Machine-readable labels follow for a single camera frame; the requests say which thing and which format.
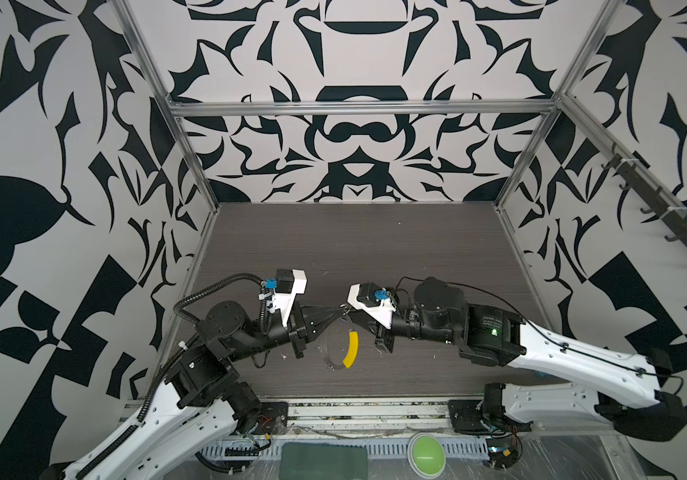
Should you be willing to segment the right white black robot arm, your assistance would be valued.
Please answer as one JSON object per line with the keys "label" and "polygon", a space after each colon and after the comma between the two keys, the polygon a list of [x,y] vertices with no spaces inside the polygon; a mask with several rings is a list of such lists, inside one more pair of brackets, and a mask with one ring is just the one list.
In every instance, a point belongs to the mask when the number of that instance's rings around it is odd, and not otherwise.
{"label": "right white black robot arm", "polygon": [[665,352],[627,354],[567,338],[517,311],[469,303],[459,285],[435,277],[419,282],[406,304],[393,289],[355,284],[347,294],[347,317],[371,331],[383,351],[393,351],[399,337],[441,342],[457,347],[459,357],[475,365],[541,372],[559,380],[540,386],[487,384],[475,412],[455,416],[459,433],[513,435],[537,422],[573,420],[666,442],[687,425],[681,398],[663,389],[673,378]]}

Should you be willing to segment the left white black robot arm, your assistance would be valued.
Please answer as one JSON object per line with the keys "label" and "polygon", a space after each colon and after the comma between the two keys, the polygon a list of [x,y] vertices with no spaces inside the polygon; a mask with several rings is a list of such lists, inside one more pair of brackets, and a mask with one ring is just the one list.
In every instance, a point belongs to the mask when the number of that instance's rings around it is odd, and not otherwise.
{"label": "left white black robot arm", "polygon": [[[223,301],[205,318],[189,306],[241,281],[259,288],[259,315]],[[77,461],[54,464],[44,479],[161,479],[208,444],[234,434],[251,438],[264,408],[236,368],[284,346],[303,357],[308,345],[347,307],[303,306],[302,270],[279,270],[273,278],[230,275],[180,300],[175,314],[195,327],[156,373],[141,407],[106,440]]]}

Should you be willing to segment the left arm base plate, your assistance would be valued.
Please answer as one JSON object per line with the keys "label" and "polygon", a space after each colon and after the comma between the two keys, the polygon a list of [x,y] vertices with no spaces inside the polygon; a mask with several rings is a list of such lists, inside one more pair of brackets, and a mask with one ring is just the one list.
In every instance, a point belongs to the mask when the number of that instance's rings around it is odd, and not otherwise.
{"label": "left arm base plate", "polygon": [[283,428],[289,415],[289,403],[285,401],[263,402],[256,419],[251,424],[252,435],[263,436],[272,434],[276,429]]}

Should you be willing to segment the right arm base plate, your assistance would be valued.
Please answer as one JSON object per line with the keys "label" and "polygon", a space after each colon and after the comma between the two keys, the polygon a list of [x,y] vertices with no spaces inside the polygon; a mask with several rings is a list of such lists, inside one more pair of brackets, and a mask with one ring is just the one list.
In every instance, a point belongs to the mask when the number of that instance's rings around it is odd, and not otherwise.
{"label": "right arm base plate", "polygon": [[451,428],[469,435],[504,436],[531,432],[531,423],[523,423],[507,416],[503,405],[493,400],[461,400],[447,402]]}

